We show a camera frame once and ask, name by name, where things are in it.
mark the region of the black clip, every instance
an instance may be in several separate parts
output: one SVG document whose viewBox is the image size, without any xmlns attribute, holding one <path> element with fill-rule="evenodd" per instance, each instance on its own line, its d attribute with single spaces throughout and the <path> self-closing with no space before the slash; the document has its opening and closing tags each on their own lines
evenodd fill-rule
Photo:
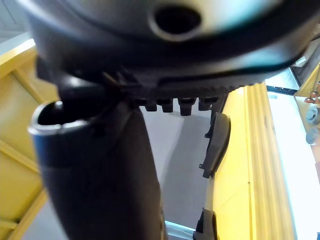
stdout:
<svg viewBox="0 0 320 240">
<path fill-rule="evenodd" d="M 214 174 L 224 157 L 230 139 L 231 122 L 227 115 L 216 112 L 212 113 L 211 125 L 206 138 L 210 138 L 205 159 L 199 165 L 203 169 L 203 177 L 209 178 Z"/>
</svg>

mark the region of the black tube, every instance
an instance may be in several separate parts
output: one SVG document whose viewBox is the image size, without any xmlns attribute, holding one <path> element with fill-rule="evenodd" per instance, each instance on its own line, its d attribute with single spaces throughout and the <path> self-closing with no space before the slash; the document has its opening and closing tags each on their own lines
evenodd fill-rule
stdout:
<svg viewBox="0 0 320 240">
<path fill-rule="evenodd" d="M 160 186 L 140 110 L 121 102 L 107 116 L 68 122 L 65 116 L 70 113 L 66 115 L 61 106 L 57 102 L 38 107 L 29 132 L 44 184 L 68 237 L 167 239 Z"/>
</svg>

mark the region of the white ceiling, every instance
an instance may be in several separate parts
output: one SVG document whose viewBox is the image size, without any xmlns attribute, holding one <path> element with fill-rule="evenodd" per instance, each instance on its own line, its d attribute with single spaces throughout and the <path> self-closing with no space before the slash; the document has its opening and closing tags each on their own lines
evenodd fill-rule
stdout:
<svg viewBox="0 0 320 240">
<path fill-rule="evenodd" d="M 0 43 L 24 33 L 24 22 L 16 0 L 0 0 Z"/>
</svg>

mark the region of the round hole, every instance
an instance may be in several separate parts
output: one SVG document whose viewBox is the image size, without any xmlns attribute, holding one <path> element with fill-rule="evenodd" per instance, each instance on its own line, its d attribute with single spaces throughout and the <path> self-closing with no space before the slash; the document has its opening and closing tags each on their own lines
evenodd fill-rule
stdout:
<svg viewBox="0 0 320 240">
<path fill-rule="evenodd" d="M 167 6 L 154 12 L 153 31 L 170 41 L 184 41 L 194 37 L 201 24 L 201 16 L 185 6 Z"/>
</svg>

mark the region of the yellow wall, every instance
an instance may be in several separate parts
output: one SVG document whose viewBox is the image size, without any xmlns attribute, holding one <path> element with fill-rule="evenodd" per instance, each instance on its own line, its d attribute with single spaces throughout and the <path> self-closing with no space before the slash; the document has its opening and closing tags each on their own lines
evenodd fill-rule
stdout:
<svg viewBox="0 0 320 240">
<path fill-rule="evenodd" d="M 27 126 L 58 97 L 35 77 L 35 57 L 33 40 L 0 56 L 0 239 L 20 239 L 46 201 Z"/>
</svg>

